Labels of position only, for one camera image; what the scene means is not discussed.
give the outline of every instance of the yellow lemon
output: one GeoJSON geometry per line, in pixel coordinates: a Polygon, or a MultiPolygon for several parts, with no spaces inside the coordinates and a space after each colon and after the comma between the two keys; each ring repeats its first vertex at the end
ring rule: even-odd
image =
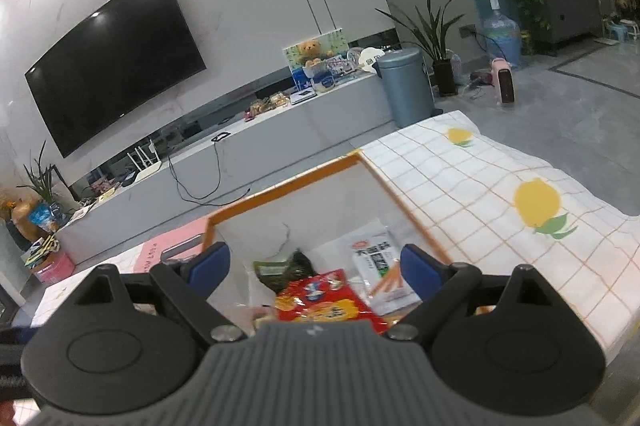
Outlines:
{"type": "Polygon", "coordinates": [[[453,144],[460,144],[467,142],[474,135],[469,130],[462,130],[462,128],[449,128],[447,137],[453,144]]]}
{"type": "Polygon", "coordinates": [[[542,179],[523,182],[513,202],[520,218],[530,228],[540,228],[560,210],[560,195],[542,179]]]}

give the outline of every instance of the wall socket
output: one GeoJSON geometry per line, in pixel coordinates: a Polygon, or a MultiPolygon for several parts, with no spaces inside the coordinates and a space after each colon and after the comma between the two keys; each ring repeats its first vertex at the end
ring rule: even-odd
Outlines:
{"type": "Polygon", "coordinates": [[[461,38],[469,38],[476,33],[476,24],[463,25],[458,30],[460,31],[461,38]]]}

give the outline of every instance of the blue gripper pad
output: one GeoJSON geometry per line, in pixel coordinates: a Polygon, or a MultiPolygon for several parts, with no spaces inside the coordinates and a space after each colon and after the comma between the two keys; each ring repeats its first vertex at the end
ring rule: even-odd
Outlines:
{"type": "Polygon", "coordinates": [[[447,281],[448,267],[414,244],[406,244],[400,253],[402,277],[422,301],[433,296],[447,281]]]}
{"type": "Polygon", "coordinates": [[[216,242],[185,263],[180,274],[201,298],[208,298],[229,273],[231,251],[224,242],[216,242]]]}

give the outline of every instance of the television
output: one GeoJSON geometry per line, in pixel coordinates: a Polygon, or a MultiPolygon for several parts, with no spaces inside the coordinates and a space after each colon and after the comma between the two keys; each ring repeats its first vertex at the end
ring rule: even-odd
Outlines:
{"type": "Polygon", "coordinates": [[[205,69],[177,0],[111,0],[25,77],[67,157],[127,112],[205,69]]]}

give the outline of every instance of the pink basket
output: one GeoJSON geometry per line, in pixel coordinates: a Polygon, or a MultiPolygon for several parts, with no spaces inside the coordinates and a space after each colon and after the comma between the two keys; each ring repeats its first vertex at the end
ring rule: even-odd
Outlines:
{"type": "Polygon", "coordinates": [[[69,278],[73,274],[76,266],[68,257],[66,252],[55,253],[58,257],[53,263],[47,265],[43,270],[35,273],[36,278],[42,283],[54,284],[69,278]]]}

